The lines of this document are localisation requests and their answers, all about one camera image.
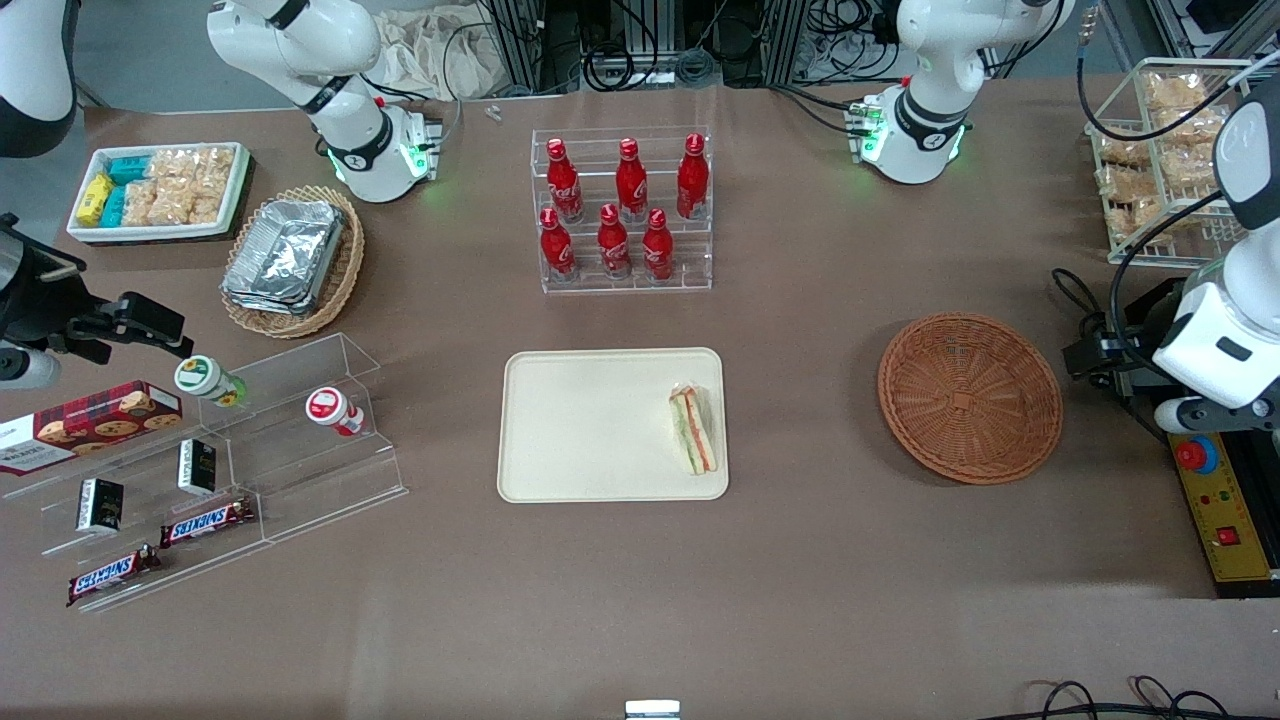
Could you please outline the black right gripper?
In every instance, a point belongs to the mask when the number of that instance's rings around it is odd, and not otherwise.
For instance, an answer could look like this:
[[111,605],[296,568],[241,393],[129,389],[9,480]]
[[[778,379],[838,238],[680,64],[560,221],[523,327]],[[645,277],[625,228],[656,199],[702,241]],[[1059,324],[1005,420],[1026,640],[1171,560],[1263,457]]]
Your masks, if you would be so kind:
[[[113,316],[110,302],[90,292],[81,273],[86,264],[23,234],[18,218],[4,215],[3,229],[3,364],[33,365],[44,351],[69,354],[106,365],[113,350],[104,332]],[[184,334],[186,316],[141,293],[118,299],[118,324],[125,342],[148,345],[174,357],[195,354]]]

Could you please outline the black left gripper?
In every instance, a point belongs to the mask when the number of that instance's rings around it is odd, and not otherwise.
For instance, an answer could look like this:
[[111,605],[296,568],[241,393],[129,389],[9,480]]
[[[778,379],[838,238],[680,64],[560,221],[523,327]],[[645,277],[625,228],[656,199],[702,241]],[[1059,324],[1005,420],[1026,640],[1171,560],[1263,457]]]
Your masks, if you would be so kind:
[[[1181,300],[1183,278],[1160,282],[1123,309],[1125,333],[1139,357],[1152,363],[1155,350],[1166,340]],[[1071,378],[1105,374],[1106,387],[1120,400],[1172,398],[1187,387],[1162,372],[1152,372],[1124,354],[1115,332],[1083,337],[1062,348],[1064,366]]]

